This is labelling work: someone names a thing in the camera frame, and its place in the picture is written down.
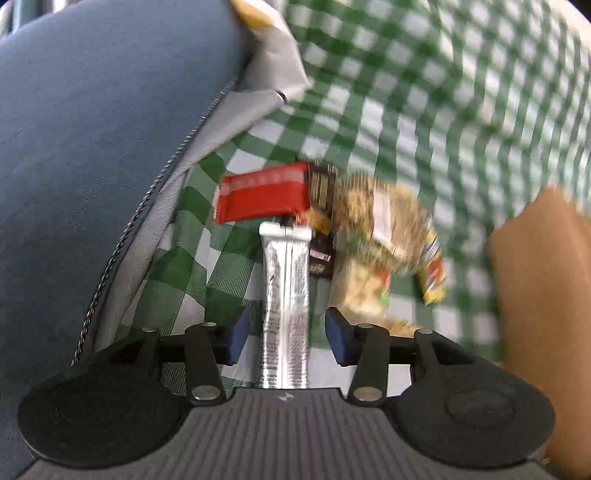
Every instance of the cardboard box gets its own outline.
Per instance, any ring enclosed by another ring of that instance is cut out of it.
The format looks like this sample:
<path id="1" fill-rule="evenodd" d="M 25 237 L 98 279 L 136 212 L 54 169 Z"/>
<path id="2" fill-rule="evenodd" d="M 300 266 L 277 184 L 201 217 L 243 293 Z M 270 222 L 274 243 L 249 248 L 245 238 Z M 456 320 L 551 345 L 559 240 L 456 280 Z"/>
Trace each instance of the cardboard box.
<path id="1" fill-rule="evenodd" d="M 591 221 L 545 189 L 496 230 L 505 368 L 556 410 L 548 453 L 568 478 L 591 475 Z"/>

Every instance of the zipper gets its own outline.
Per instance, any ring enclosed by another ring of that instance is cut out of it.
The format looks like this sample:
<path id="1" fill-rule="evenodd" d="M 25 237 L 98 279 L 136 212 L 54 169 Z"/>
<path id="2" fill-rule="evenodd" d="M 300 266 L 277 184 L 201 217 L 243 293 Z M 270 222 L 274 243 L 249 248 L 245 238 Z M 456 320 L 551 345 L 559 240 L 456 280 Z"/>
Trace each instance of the zipper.
<path id="1" fill-rule="evenodd" d="M 215 107 L 217 107 L 218 103 L 222 100 L 222 98 L 235 87 L 237 82 L 238 77 L 235 76 L 232 80 L 230 80 L 230 82 L 226 84 L 226 86 L 222 89 L 218 96 L 215 97 L 213 102 L 211 102 L 211 104 L 207 107 L 207 111 L 197 120 L 197 125 L 195 126 L 195 128 L 193 128 L 193 130 L 190 131 L 190 133 L 185 137 L 183 142 L 175 150 L 173 156 L 170 157 L 170 159 L 168 159 L 168 161 L 164 164 L 164 167 L 162 167 L 162 170 L 160 170 L 160 173 L 158 174 L 152 185 L 150 185 L 150 188 L 142 198 L 142 201 L 140 202 L 139 206 L 136 208 L 135 213 L 132 215 L 131 219 L 129 220 L 129 223 L 125 227 L 125 230 L 123 230 L 123 234 L 121 235 L 121 238 L 119 239 L 119 242 L 115 247 L 115 250 L 109 258 L 107 266 L 105 267 L 100 281 L 95 288 L 95 293 L 92 297 L 92 301 L 89 304 L 88 311 L 86 312 L 86 316 L 84 318 L 84 322 L 82 323 L 82 329 L 80 330 L 78 345 L 76 346 L 76 351 L 74 353 L 72 365 L 76 365 L 80 361 L 80 356 L 82 355 L 82 350 L 84 349 L 84 345 L 86 343 L 88 330 L 90 328 L 90 324 L 92 323 L 93 316 L 95 315 L 96 307 L 99 304 L 99 300 L 105 291 L 107 280 L 111 274 L 111 271 L 113 270 L 113 267 L 115 266 L 115 262 L 119 258 L 119 255 L 121 254 L 121 251 L 123 250 L 123 247 L 129 237 L 129 234 L 131 233 L 137 220 L 141 216 L 150 199 L 153 197 L 154 193 L 159 190 L 160 184 L 162 183 L 162 180 L 165 177 L 165 175 L 168 173 L 168 170 L 170 169 L 171 165 L 175 163 L 181 155 L 183 155 L 187 148 L 187 145 L 201 130 L 201 127 L 203 126 L 209 115 L 213 112 Z"/>

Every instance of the snack bag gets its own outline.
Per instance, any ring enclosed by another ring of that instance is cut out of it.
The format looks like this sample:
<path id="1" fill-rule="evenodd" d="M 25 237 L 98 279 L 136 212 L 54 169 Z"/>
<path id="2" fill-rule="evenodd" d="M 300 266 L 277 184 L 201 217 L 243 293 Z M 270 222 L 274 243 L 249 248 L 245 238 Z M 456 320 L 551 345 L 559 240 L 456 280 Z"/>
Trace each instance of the snack bag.
<path id="1" fill-rule="evenodd" d="M 443 254 L 433 224 L 433 217 L 427 215 L 427 235 L 423 248 L 422 265 L 416 277 L 423 292 L 425 305 L 442 301 L 447 293 L 446 274 L 443 265 Z"/>
<path id="2" fill-rule="evenodd" d="M 336 248 L 369 267 L 415 273 L 423 259 L 426 218 L 425 208 L 401 186 L 365 173 L 336 179 Z"/>
<path id="3" fill-rule="evenodd" d="M 310 208 L 307 169 L 307 163 L 295 162 L 243 175 L 224 175 L 213 201 L 216 223 L 302 214 Z"/>

